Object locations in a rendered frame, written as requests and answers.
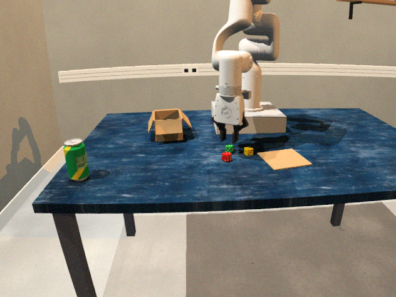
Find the yellow die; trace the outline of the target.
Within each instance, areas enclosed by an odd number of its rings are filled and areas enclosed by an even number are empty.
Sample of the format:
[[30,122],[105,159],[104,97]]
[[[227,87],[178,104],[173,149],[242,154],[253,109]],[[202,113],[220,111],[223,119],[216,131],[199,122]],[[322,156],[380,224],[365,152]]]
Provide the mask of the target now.
[[247,156],[253,155],[253,148],[252,147],[245,147],[244,154]]

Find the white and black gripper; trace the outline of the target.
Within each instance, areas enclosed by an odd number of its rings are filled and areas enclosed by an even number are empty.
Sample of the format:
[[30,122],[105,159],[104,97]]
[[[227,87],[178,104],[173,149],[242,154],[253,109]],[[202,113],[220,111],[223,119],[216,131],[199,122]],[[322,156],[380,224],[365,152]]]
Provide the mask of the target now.
[[[233,125],[232,143],[235,144],[239,140],[239,131],[249,125],[245,118],[243,95],[221,95],[217,93],[214,116],[211,120],[220,130],[221,142],[226,139],[226,124]],[[243,124],[240,126],[241,122]]]

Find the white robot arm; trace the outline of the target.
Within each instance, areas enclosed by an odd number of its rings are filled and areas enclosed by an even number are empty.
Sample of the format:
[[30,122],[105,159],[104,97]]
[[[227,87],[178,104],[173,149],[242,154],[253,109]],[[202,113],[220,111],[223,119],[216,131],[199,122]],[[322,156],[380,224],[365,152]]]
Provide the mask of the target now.
[[[260,105],[262,72],[256,61],[274,61],[279,56],[279,18],[273,13],[262,13],[261,9],[262,4],[270,1],[230,0],[228,22],[213,44],[212,66],[219,71],[216,89],[221,95],[242,94],[245,112],[263,110]],[[245,38],[239,43],[239,51],[222,50],[225,40],[240,31],[269,39]]]

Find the green drink can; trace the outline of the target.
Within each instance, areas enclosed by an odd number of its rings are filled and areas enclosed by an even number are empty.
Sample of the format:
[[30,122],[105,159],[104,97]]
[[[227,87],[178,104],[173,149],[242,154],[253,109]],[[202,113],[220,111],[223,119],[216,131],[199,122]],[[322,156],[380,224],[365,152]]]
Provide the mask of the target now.
[[82,181],[89,176],[85,144],[82,139],[67,140],[63,147],[68,175],[71,180]]

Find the red die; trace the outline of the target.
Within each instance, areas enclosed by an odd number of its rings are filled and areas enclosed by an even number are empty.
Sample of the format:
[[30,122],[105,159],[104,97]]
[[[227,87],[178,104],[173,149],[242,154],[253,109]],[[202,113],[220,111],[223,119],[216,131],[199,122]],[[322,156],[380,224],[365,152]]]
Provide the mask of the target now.
[[222,154],[222,160],[225,162],[231,161],[232,160],[232,154],[229,152],[224,152]]

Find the tan square mat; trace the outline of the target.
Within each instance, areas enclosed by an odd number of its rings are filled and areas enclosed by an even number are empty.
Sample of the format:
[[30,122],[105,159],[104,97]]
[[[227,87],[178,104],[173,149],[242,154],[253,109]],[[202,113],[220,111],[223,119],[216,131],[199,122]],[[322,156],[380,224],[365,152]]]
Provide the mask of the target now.
[[293,149],[257,153],[273,170],[312,165]]

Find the green die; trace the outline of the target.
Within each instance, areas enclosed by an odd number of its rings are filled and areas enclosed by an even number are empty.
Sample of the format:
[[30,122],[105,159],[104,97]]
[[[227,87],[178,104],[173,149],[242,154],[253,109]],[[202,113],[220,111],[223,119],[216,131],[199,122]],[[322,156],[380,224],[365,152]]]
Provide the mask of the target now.
[[227,144],[227,145],[225,146],[225,152],[232,153],[233,151],[234,151],[234,146],[233,146],[233,145]]

